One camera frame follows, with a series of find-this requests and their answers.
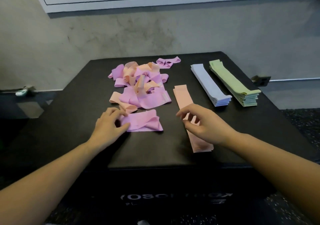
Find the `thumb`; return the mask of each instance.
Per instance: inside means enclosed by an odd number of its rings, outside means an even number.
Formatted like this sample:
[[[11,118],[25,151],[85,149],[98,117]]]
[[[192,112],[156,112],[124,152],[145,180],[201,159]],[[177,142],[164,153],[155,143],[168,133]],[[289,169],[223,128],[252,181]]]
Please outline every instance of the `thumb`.
[[[124,124],[123,126],[121,127],[118,127],[117,130],[120,134],[123,134],[125,133],[130,127],[130,122],[127,122],[126,124]]]
[[[197,126],[195,124],[192,124],[190,121],[188,120],[182,120],[184,126],[186,127],[186,129],[191,132],[192,134],[196,135],[199,133],[199,129],[201,128],[200,126]]]

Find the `stack of green bands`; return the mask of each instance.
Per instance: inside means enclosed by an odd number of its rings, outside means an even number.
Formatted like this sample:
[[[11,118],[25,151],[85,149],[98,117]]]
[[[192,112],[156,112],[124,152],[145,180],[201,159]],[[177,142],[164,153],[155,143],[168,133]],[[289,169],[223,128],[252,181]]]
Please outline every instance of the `stack of green bands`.
[[[219,77],[243,107],[257,105],[258,95],[261,93],[261,90],[249,90],[246,88],[223,66],[223,63],[219,59],[210,61],[209,63],[211,71]]]

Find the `pink resistance band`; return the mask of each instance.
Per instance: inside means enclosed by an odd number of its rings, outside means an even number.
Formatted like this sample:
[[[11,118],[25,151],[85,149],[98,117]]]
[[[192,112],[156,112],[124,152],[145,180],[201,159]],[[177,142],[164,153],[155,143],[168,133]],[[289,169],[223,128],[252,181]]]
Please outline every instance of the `pink resistance band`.
[[[191,96],[188,92],[188,89],[186,88],[186,85],[178,85],[174,87],[174,96],[176,97],[176,100],[178,102],[179,109],[182,109],[183,107],[186,107],[193,103]],[[194,125],[199,126],[199,123],[195,124],[196,116],[193,117],[191,123]],[[199,152],[211,152],[213,150],[213,145],[210,143],[207,143],[206,141],[203,141],[202,139],[198,138],[194,134],[190,133],[187,130],[187,133],[189,135],[190,143],[192,146],[192,150],[194,153]]]

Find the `forearm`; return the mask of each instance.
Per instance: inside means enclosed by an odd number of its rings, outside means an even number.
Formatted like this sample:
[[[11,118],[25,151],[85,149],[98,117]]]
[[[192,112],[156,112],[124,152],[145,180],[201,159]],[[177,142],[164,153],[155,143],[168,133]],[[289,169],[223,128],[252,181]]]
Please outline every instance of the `forearm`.
[[[97,152],[82,144],[0,191],[0,223],[44,222]]]
[[[231,137],[225,146],[248,161],[291,202],[320,224],[320,165],[248,134]]]

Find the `person's left hand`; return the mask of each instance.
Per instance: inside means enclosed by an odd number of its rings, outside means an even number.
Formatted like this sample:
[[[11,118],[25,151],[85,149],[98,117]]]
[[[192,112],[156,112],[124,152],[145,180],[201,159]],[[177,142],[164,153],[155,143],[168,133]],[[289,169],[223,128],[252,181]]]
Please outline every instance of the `person's left hand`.
[[[103,112],[97,120],[94,131],[87,143],[97,149],[98,152],[113,144],[130,126],[130,123],[126,123],[121,127],[115,126],[116,120],[121,115],[128,116],[125,111],[115,107],[110,107]]]

